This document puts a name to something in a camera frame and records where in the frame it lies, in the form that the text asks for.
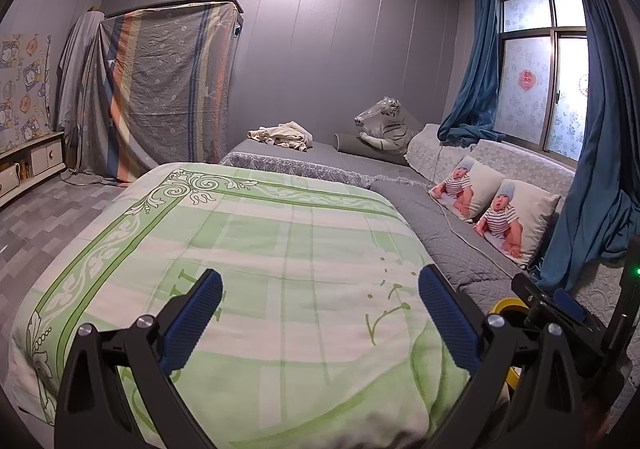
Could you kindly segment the right baby print pillow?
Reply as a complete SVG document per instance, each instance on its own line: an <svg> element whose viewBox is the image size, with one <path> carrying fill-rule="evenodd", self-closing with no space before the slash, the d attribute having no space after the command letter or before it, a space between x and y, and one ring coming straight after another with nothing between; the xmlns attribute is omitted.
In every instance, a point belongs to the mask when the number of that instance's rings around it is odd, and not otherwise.
<svg viewBox="0 0 640 449"><path fill-rule="evenodd" d="M560 200L560 195L506 178L474 230L513 263L525 268L538 253Z"/></svg>

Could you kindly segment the low white tv cabinet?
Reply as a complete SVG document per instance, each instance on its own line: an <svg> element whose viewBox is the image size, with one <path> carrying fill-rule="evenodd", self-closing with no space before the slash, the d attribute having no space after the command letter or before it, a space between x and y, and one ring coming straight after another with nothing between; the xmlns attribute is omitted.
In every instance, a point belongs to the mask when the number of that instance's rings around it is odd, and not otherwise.
<svg viewBox="0 0 640 449"><path fill-rule="evenodd" d="M66 170L64 134L51 133L1 154L1 206Z"/></svg>

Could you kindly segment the grey quilted sofa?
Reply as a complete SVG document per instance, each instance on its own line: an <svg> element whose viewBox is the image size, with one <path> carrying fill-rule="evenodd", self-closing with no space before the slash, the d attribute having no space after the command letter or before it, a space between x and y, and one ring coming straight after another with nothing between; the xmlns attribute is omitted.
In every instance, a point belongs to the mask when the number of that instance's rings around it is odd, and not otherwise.
<svg viewBox="0 0 640 449"><path fill-rule="evenodd" d="M454 208L447 196L428 191L446 180L465 158L499 180L513 180L564 199L574 172L567 166L507 143L482 140L469 147L444 146L434 124L413 137L407 154L386 154L354 136L338 134L331 145L307 151L247 138L221 162L235 168L292 174L370 189L405 217L449 283L483 311L512 296L511 280L525 265L502 252L498 242L474 231L475 222Z"/></svg>

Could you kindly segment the green white quilt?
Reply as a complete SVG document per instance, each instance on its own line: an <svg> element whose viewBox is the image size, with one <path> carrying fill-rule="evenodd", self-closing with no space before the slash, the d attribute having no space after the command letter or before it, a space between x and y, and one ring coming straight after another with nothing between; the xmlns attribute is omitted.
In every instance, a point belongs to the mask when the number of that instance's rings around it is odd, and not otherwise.
<svg viewBox="0 0 640 449"><path fill-rule="evenodd" d="M210 268L221 304L172 381L216 446L421 446L470 377L420 299L430 261L373 191L170 163L126 189L27 293L6 390L51 424L78 325L127 327Z"/></svg>

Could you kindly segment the blue curtain left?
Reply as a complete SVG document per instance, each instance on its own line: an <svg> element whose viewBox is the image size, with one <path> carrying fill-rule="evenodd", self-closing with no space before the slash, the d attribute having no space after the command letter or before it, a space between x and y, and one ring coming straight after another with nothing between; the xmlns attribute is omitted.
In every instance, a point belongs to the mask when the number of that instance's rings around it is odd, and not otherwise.
<svg viewBox="0 0 640 449"><path fill-rule="evenodd" d="M460 90L437 137L445 146L501 142L494 130L499 91L499 0L474 0L474 40Z"/></svg>

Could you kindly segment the striped cloth covered cabinet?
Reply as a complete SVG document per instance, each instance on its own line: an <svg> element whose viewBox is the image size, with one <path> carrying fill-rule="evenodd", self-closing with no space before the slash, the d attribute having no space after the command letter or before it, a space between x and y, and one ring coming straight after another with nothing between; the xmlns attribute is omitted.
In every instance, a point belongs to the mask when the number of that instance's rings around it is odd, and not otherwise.
<svg viewBox="0 0 640 449"><path fill-rule="evenodd" d="M242 24L236 0L80 16L58 63L68 167L130 183L165 163L220 161Z"/></svg>

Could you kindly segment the white tiger plush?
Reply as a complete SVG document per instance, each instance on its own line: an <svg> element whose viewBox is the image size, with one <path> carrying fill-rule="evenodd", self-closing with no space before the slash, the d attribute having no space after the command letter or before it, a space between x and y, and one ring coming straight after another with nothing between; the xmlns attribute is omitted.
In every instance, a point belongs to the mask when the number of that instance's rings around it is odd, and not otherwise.
<svg viewBox="0 0 640 449"><path fill-rule="evenodd" d="M401 102L387 96L357 114L354 121L363 143L390 154L404 154L421 131L420 123Z"/></svg>

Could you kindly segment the cream crumpled cloth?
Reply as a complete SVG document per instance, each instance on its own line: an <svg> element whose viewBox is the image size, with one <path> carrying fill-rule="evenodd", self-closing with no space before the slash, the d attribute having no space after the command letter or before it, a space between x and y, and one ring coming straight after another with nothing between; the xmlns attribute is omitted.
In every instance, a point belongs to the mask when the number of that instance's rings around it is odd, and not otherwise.
<svg viewBox="0 0 640 449"><path fill-rule="evenodd" d="M269 146L279 146L303 152L312 147L312 135L295 121L269 126L269 128L259 126L257 130L248 131L247 137Z"/></svg>

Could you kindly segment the window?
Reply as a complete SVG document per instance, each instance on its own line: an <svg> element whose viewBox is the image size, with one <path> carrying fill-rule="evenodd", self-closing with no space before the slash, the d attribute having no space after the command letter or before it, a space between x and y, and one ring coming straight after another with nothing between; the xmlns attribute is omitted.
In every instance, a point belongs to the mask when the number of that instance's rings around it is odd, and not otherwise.
<svg viewBox="0 0 640 449"><path fill-rule="evenodd" d="M582 0L501 0L499 81L495 131L576 164L589 85Z"/></svg>

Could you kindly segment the blue curtain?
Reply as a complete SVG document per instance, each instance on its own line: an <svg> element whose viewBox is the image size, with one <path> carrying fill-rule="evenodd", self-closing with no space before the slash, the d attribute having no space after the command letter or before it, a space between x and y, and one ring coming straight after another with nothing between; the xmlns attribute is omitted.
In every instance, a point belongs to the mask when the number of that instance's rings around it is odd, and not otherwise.
<svg viewBox="0 0 640 449"><path fill-rule="evenodd" d="M474 40L460 90L437 137L445 146L501 142L494 130L499 91L499 0L474 0Z"/></svg>
<svg viewBox="0 0 640 449"><path fill-rule="evenodd" d="M611 0L582 0L588 41L585 139L536 284L573 290L582 269L618 261L639 232L639 87Z"/></svg>

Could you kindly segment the blue curtain right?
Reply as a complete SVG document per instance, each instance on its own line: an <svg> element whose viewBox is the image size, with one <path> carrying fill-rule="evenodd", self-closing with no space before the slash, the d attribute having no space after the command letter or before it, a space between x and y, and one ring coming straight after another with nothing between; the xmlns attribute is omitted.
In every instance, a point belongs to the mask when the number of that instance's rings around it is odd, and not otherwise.
<svg viewBox="0 0 640 449"><path fill-rule="evenodd" d="M618 261L639 232L639 87L611 0L582 0L588 41L585 139L536 284L573 290L582 269Z"/></svg>

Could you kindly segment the left baby print pillow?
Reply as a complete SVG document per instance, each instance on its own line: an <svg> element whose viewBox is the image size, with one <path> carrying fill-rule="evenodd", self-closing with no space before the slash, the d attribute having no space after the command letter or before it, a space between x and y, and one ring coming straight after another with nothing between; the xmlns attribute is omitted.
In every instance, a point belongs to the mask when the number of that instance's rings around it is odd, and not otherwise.
<svg viewBox="0 0 640 449"><path fill-rule="evenodd" d="M472 157L464 157L430 196L463 221L474 222L488 208L506 178Z"/></svg>

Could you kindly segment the cartoon wall mat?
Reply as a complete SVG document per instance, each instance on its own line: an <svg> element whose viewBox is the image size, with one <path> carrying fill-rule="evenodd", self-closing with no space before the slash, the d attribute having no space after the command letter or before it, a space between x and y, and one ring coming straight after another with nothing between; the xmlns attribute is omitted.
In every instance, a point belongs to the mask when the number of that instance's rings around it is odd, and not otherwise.
<svg viewBox="0 0 640 449"><path fill-rule="evenodd" d="M2 152L51 133L50 45L50 34L1 35Z"/></svg>

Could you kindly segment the baby print pillow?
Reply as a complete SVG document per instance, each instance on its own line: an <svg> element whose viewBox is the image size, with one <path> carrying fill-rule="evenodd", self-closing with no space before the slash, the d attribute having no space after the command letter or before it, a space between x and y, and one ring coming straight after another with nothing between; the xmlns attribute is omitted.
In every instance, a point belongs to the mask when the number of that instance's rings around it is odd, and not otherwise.
<svg viewBox="0 0 640 449"><path fill-rule="evenodd" d="M513 263L525 268L538 253L560 200L560 195L506 178L474 230Z"/></svg>
<svg viewBox="0 0 640 449"><path fill-rule="evenodd" d="M474 222L488 208L506 178L472 157L464 157L430 196L463 221Z"/></svg>

